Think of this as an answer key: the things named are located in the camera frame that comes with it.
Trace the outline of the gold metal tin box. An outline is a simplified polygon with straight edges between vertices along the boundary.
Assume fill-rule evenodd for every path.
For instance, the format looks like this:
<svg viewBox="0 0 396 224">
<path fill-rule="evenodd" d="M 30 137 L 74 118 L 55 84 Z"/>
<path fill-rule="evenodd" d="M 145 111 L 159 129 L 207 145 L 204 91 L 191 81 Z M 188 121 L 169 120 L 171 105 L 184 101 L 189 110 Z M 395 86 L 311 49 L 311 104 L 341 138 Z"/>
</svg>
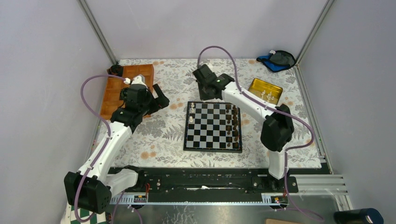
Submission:
<svg viewBox="0 0 396 224">
<path fill-rule="evenodd" d="M 278 105 L 283 88 L 255 78 L 250 84 L 248 91 L 266 102 Z"/>
</svg>

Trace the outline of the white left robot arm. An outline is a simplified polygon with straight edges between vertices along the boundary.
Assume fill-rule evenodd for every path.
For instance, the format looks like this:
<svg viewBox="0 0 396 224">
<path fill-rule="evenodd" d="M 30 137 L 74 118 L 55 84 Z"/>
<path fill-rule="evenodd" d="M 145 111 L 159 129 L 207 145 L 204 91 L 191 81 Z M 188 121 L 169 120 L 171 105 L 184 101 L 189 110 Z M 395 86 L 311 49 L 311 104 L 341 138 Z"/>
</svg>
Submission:
<svg viewBox="0 0 396 224">
<path fill-rule="evenodd" d="M 138 192 L 144 188 L 145 180 L 139 176 L 139 169 L 133 166 L 126 166 L 112 176 L 107 174 L 116 153 L 132 136 L 143 117 L 169 105 L 170 101 L 159 85 L 154 84 L 153 89 L 157 97 L 141 83 L 131 84 L 120 92 L 125 105 L 113 112 L 107 124 L 107 135 L 87 162 L 77 172 L 68 172 L 64 178 L 69 205 L 101 214 L 111 199 L 122 191 L 130 188 Z"/>
</svg>

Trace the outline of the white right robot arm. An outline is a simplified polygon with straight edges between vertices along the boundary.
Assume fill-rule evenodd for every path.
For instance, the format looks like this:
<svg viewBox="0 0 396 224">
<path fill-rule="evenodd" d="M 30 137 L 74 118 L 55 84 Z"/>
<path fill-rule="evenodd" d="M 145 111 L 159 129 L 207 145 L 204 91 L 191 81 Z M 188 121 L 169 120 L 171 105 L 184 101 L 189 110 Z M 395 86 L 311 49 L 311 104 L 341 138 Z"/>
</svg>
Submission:
<svg viewBox="0 0 396 224">
<path fill-rule="evenodd" d="M 208 65 L 203 64 L 193 71 L 198 83 L 201 100 L 220 99 L 231 103 L 249 114 L 262 125 L 261 142 L 269 151 L 269 189 L 280 192 L 286 187 L 284 178 L 288 172 L 285 162 L 285 147 L 291 141 L 294 125 L 290 109 L 274 106 L 260 100 L 242 88 L 235 78 L 227 74 L 217 76 Z"/>
</svg>

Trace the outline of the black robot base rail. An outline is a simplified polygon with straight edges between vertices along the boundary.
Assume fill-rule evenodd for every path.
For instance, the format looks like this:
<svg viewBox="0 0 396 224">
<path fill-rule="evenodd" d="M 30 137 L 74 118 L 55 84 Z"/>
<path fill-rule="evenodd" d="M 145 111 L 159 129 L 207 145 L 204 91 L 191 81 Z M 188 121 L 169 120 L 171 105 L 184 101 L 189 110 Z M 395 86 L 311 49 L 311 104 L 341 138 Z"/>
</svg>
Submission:
<svg viewBox="0 0 396 224">
<path fill-rule="evenodd" d="M 272 177 L 266 168 L 142 168 L 127 193 L 150 203 L 258 203 L 262 194 L 299 192 L 296 178 Z"/>
</svg>

